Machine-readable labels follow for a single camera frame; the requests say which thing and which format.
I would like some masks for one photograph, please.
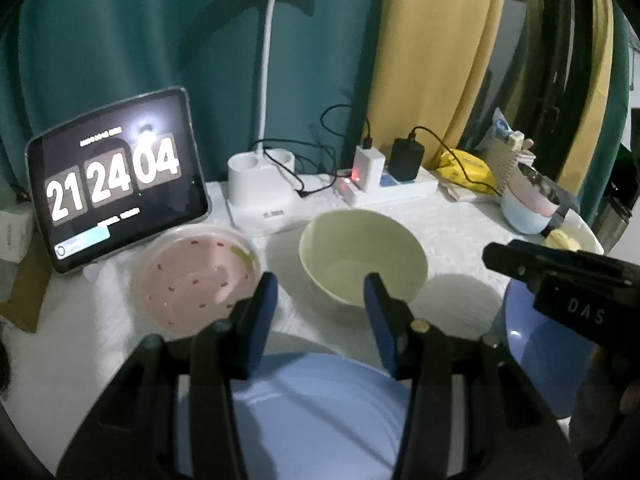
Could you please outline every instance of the table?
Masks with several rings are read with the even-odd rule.
[[[310,189],[322,176],[306,176]],[[230,224],[226,185],[207,184],[212,214]],[[346,208],[331,189],[308,199],[313,211]],[[508,278],[484,268],[482,248],[518,235],[495,204],[455,203],[443,192],[369,209],[399,221],[420,241],[428,279],[410,307],[449,335],[478,338],[501,304]],[[380,367],[372,333],[344,326],[308,304],[298,257],[302,229],[254,238],[280,283],[267,351],[333,351]],[[52,276],[38,332],[6,330],[12,382],[4,407],[18,431],[50,470],[83,417],[140,339],[159,331],[134,310],[131,269],[142,248],[120,253],[85,274]]]

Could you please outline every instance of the teal curtain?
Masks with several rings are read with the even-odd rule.
[[[613,60],[609,95],[596,150],[580,190],[580,215],[593,224],[616,161],[629,113],[629,38],[625,16],[613,2]]]
[[[180,85],[190,95],[206,178],[224,179],[229,156],[255,138],[266,2],[25,0],[0,38],[0,171],[25,186],[31,136],[92,108]],[[338,162],[350,163],[381,4],[277,0],[267,137],[329,143]],[[345,139],[319,129],[319,115],[337,103],[353,105],[328,118]],[[320,160],[315,148],[293,151]]]

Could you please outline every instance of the yellow food item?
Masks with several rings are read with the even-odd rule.
[[[546,237],[545,246],[550,249],[564,249],[565,251],[579,251],[580,244],[571,238],[567,233],[561,229],[554,229]]]
[[[477,158],[470,153],[463,152],[462,150],[451,151],[459,158],[469,179],[480,183],[484,182],[494,188],[498,187],[494,174],[491,172],[484,160]],[[465,174],[462,172],[460,164],[458,164],[456,159],[449,152],[444,152],[440,156],[440,166],[437,171],[443,178],[455,182],[460,186],[480,193],[495,194],[491,188],[484,186],[483,184],[472,184],[469,182],[466,179]]]

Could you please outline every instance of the clock digit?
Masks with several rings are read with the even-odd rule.
[[[111,168],[109,170],[109,187],[116,189],[121,187],[123,191],[129,190],[131,177],[127,174],[124,165],[124,157],[122,153],[116,153],[111,159]]]
[[[91,179],[94,177],[95,173],[97,173],[97,178],[95,180],[94,192],[91,193],[91,200],[94,204],[97,204],[98,202],[111,198],[111,191],[108,189],[102,189],[102,186],[104,186],[104,179],[107,176],[107,171],[104,169],[104,166],[97,161],[93,161],[89,164],[89,167],[86,169],[86,177]]]
[[[56,198],[53,203],[53,211],[51,212],[51,219],[54,222],[58,220],[62,220],[65,216],[69,215],[69,209],[66,207],[60,207],[62,205],[62,194],[64,191],[62,190],[62,184],[60,184],[57,180],[52,180],[49,182],[47,186],[47,198],[52,198],[53,195],[56,195]]]
[[[165,137],[160,141],[156,168],[158,168],[158,171],[169,170],[171,174],[176,174],[178,173],[178,166],[180,166],[180,161],[175,156],[174,144],[171,142],[170,137]]]
[[[148,165],[148,172],[142,170],[142,156],[145,156]],[[136,172],[137,179],[143,184],[151,184],[156,178],[156,158],[154,152],[151,151],[149,144],[139,144],[133,150],[133,170]]]
[[[80,190],[78,189],[78,178],[72,171],[66,176],[65,189],[71,190],[71,196],[74,199],[74,205],[78,211],[82,211],[82,200],[80,199]]]

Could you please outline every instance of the yellow plastic bag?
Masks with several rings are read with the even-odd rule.
[[[494,188],[498,187],[494,174],[491,172],[484,160],[477,158],[470,153],[463,152],[462,150],[451,151],[459,158],[469,179],[488,184]],[[449,152],[444,152],[440,156],[440,165],[436,171],[438,171],[443,178],[455,182],[460,186],[480,193],[495,194],[491,188],[484,186],[483,184],[472,184],[469,182],[466,179],[465,174],[462,172],[460,165]]]

